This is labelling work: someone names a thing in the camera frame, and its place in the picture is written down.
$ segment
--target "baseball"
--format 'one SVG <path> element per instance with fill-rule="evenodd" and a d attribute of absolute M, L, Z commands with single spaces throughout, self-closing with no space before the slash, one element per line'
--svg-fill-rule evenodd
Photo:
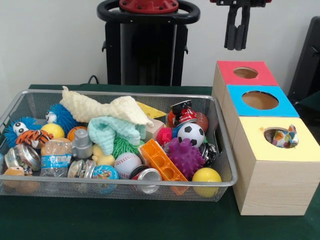
<path fill-rule="evenodd" d="M 131 152 L 122 153 L 114 162 L 114 168 L 120 179 L 130 179 L 132 171 L 140 165 L 142 165 L 141 159 Z"/>

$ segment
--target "purple spiky ball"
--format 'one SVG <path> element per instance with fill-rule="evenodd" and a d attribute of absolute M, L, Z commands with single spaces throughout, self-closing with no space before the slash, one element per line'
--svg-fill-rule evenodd
<path fill-rule="evenodd" d="M 176 137 L 169 142 L 168 146 L 168 157 L 188 180 L 191 180 L 195 172 L 205 164 L 199 148 L 193 147 L 189 138 L 185 138 L 180 143 Z"/>

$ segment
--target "soccer ball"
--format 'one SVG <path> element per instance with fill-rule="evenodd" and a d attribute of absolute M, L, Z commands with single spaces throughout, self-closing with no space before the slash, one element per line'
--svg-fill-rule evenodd
<path fill-rule="evenodd" d="M 178 131 L 178 139 L 180 143 L 183 139 L 190 139 L 192 146 L 199 148 L 204 143 L 205 132 L 195 123 L 186 123 Z"/>

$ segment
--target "red box top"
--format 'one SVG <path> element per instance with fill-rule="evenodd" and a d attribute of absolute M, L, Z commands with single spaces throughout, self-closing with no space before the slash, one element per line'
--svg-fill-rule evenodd
<path fill-rule="evenodd" d="M 278 86 L 264 61 L 218 61 L 226 85 Z"/>

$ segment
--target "white wall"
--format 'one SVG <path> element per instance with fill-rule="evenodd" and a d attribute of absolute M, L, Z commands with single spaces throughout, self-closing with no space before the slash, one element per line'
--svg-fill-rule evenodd
<path fill-rule="evenodd" d="M 105 23 L 96 14 L 101 1 L 0 1 L 0 114 L 30 84 L 82 84 L 91 74 L 106 79 Z M 183 85 L 212 86 L 217 60 L 263 60 L 289 90 L 319 0 L 274 0 L 252 9 L 247 49 L 239 52 L 223 48 L 228 8 L 192 2 L 201 19 L 188 26 Z"/>

